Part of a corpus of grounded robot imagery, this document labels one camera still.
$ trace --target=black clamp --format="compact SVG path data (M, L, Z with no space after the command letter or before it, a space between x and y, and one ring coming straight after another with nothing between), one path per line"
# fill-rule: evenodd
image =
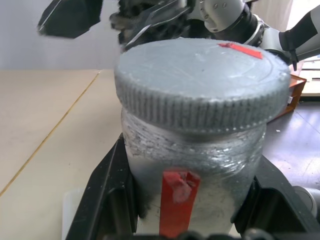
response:
M289 48L288 51L291 55L293 70L297 71L297 63L299 62L299 59L296 53L296 48L295 48L293 39L290 37L290 30L285 31L284 36L285 36L287 46Z

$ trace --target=jar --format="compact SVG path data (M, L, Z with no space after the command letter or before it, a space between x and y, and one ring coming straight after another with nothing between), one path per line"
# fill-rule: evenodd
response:
M266 123L288 100L290 72L269 52L242 45L258 58L224 43L151 42L124 53L115 67L138 234L159 233L164 171L199 176L188 230L204 236L228 233L248 194Z

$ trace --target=red tape strip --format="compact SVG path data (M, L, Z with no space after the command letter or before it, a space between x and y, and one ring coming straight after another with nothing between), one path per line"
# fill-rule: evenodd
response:
M191 172L165 171L162 175L159 234L175 238L189 227L200 177Z
M240 51L242 53L248 54L248 55L253 56L255 58L258 58L258 59L264 58L264 56L262 55L262 53L260 51L256 51L256 50L253 50L253 49L250 49L250 48L247 48L244 46L240 46L240 45L237 45L234 43L219 43L219 45L224 48L231 48L231 49Z

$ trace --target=white wall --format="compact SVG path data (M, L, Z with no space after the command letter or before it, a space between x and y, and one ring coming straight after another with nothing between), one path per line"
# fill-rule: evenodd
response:
M120 54L109 16L117 0L104 0L101 22L79 38L39 36L37 24L51 0L0 0L0 69L111 69Z
M271 27L286 31L294 0L259 0L253 3L252 12Z
M318 5L320 5L320 0L293 0L288 29L292 29L300 19Z

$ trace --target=gray lid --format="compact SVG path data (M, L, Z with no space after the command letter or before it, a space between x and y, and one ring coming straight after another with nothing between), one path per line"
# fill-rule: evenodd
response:
M219 43L179 38L122 54L114 69L122 106L143 121L188 132L238 132L274 118L288 100L288 66L260 48L245 46L263 59Z

